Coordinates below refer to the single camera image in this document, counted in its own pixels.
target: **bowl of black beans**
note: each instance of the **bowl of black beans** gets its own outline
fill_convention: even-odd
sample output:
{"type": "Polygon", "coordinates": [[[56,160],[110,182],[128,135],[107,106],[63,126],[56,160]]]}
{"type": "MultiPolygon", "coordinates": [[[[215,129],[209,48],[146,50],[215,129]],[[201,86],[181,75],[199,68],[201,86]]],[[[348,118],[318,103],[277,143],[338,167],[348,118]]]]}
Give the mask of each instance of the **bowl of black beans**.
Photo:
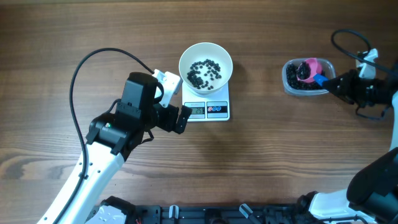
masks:
{"type": "Polygon", "coordinates": [[[199,43],[182,54],[179,69],[182,80],[190,89],[204,95],[219,90],[228,82],[233,63],[221,46],[199,43]]]}
{"type": "MultiPolygon", "coordinates": [[[[310,67],[305,61],[308,58],[289,60],[282,68],[282,81],[285,92],[294,96],[313,96],[328,93],[316,82],[304,82],[309,77],[310,67]]],[[[325,59],[317,58],[322,69],[318,72],[331,79],[336,77],[335,68],[325,59]]]]}

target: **white scale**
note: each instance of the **white scale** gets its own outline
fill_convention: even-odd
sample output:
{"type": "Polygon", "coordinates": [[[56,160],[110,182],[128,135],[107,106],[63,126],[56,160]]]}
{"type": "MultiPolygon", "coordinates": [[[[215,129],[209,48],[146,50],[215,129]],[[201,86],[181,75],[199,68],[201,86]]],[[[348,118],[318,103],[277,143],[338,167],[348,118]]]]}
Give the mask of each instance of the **white scale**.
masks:
{"type": "Polygon", "coordinates": [[[188,122],[227,121],[230,118],[228,83],[207,95],[194,92],[182,83],[182,105],[192,109],[188,122]]]}

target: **white bowl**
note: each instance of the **white bowl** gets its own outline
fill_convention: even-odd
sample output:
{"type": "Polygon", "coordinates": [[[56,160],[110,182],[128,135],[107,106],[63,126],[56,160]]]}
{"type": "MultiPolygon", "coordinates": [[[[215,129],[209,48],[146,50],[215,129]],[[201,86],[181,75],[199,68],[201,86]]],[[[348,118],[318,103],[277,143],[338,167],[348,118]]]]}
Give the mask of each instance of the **white bowl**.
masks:
{"type": "Polygon", "coordinates": [[[215,91],[219,90],[223,87],[231,78],[233,64],[231,56],[229,53],[219,45],[213,43],[199,43],[192,45],[189,47],[180,58],[180,64],[178,66],[180,70],[180,75],[182,80],[187,84],[187,86],[199,93],[199,94],[209,94],[214,93],[215,91]],[[214,88],[208,90],[207,88],[201,88],[198,90],[197,88],[193,87],[192,83],[188,80],[188,72],[191,70],[190,67],[194,62],[204,62],[206,59],[213,60],[214,63],[218,63],[220,66],[221,75],[220,79],[216,79],[213,75],[214,80],[210,80],[210,76],[204,76],[204,74],[208,71],[208,69],[203,66],[203,68],[199,68],[198,70],[201,71],[201,74],[197,74],[199,77],[202,78],[204,82],[208,81],[209,86],[212,85],[214,88]]]}

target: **pink cup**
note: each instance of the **pink cup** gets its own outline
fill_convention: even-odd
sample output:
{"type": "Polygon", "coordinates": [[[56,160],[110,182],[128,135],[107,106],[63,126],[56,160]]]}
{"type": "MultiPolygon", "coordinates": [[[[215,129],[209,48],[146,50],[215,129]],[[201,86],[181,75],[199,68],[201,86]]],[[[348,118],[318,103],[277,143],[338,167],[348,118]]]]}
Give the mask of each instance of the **pink cup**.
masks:
{"type": "Polygon", "coordinates": [[[308,58],[308,59],[305,60],[305,62],[310,67],[310,70],[311,70],[310,76],[307,79],[304,79],[304,80],[301,80],[299,77],[297,77],[297,80],[298,81],[303,81],[305,83],[315,82],[313,77],[316,74],[321,74],[322,73],[322,65],[321,65],[321,63],[318,62],[318,60],[316,58],[308,58]]]}

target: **wooden surface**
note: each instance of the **wooden surface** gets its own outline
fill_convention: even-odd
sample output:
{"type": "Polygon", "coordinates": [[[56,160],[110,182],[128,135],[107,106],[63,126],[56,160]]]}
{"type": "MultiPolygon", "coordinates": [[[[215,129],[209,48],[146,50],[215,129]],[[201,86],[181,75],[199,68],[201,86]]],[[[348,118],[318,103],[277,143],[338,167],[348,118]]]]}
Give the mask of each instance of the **wooden surface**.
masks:
{"type": "MultiPolygon", "coordinates": [[[[77,63],[102,47],[178,74],[186,48],[214,42],[231,54],[234,73],[230,121],[190,123],[182,135],[155,128],[155,141],[134,150],[98,201],[114,195],[141,205],[281,203],[345,188],[388,151],[391,111],[375,122],[332,95],[286,95],[282,66],[320,57],[337,74],[353,68],[354,60],[330,44],[334,30],[349,27],[390,67],[398,52],[396,8],[397,1],[343,0],[1,6],[0,223],[35,223],[72,171],[81,149],[70,80],[77,63]]],[[[364,49],[349,36],[338,41],[364,49]]],[[[133,71],[144,72],[118,53],[84,64],[74,97],[83,135],[133,71]]],[[[172,104],[181,105],[181,94],[172,104]]]]}

